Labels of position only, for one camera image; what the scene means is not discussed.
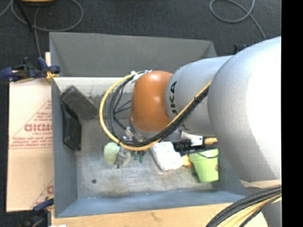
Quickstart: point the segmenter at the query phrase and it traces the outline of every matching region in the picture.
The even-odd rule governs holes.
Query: gray box
[[[75,86],[98,106],[118,77],[132,70],[174,72],[184,64],[215,56],[212,42],[73,33],[51,33],[50,39],[52,63],[59,64],[66,76],[52,81],[57,218],[234,202],[248,194],[223,154],[220,180],[213,183],[199,183],[189,168],[163,172],[149,151],[143,163],[131,160],[115,169],[103,159],[103,148],[110,139],[98,116],[81,120],[81,151],[63,142],[60,95],[68,87]],[[125,97],[130,93],[128,87]],[[122,119],[128,120],[127,113]]]

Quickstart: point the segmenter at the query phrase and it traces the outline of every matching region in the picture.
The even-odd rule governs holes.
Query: white object
[[[183,165],[183,160],[175,152],[171,142],[156,143],[151,147],[151,152],[163,171],[175,170]]]

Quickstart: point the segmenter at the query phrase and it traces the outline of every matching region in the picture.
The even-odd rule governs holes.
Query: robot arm
[[[101,125],[112,140],[141,151],[160,140],[178,141],[182,132],[215,137],[241,180],[281,180],[281,37],[234,56],[196,61],[174,74],[142,74],[134,85],[128,140],[106,129],[102,103],[107,94],[101,102]],[[271,226],[280,215],[278,205],[267,216]]]

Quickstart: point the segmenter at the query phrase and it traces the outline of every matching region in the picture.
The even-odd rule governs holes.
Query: green plastic cup
[[[219,180],[218,149],[210,149],[189,155],[194,164],[195,171],[201,183],[215,182]]]

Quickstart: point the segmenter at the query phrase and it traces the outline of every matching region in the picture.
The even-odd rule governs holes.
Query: green object
[[[107,145],[105,145],[104,159],[111,166],[113,166],[115,164],[119,150],[120,150],[120,146],[118,146],[115,142],[110,142],[110,143],[107,143]],[[127,152],[126,156],[127,157],[122,164],[123,166],[126,165],[131,159],[131,154],[129,152]]]
[[[194,164],[201,183],[214,182],[219,180],[218,149],[210,149],[189,155],[190,161]]]

